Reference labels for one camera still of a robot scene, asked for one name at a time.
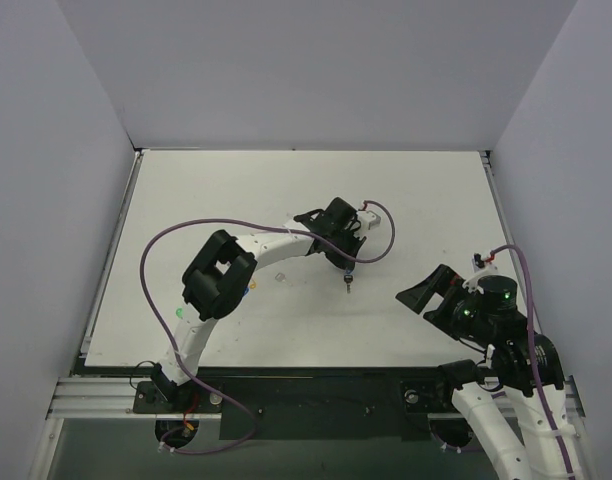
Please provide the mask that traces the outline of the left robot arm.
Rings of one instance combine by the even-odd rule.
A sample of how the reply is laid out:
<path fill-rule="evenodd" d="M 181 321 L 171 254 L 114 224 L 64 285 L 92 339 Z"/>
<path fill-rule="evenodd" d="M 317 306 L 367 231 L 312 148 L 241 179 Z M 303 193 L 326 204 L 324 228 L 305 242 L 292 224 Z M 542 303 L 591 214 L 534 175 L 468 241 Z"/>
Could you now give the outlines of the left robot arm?
<path fill-rule="evenodd" d="M 172 412 L 189 405 L 188 382 L 197 372 L 209 336 L 217 321 L 239 306 L 256 271 L 283 260 L 323 254 L 349 273 L 366 233 L 380 222 L 374 212 L 357 210 L 336 197 L 327 208 L 296 215 L 280 227 L 257 227 L 245 235 L 215 231 L 182 274 L 182 299 L 197 316 L 177 323 L 172 345 L 153 369 L 158 402 Z"/>

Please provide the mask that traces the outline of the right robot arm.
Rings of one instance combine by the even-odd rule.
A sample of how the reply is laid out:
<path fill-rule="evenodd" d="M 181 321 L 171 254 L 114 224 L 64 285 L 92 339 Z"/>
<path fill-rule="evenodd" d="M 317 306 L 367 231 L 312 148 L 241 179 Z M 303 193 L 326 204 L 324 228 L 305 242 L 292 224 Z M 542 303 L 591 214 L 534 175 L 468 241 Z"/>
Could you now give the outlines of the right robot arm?
<path fill-rule="evenodd" d="M 582 479 L 563 369 L 554 344 L 517 306 L 517 282 L 478 262 L 463 278 L 439 265 L 397 300 L 457 341 L 484 350 L 482 363 L 439 366 L 435 402 L 455 409 L 500 479 Z"/>

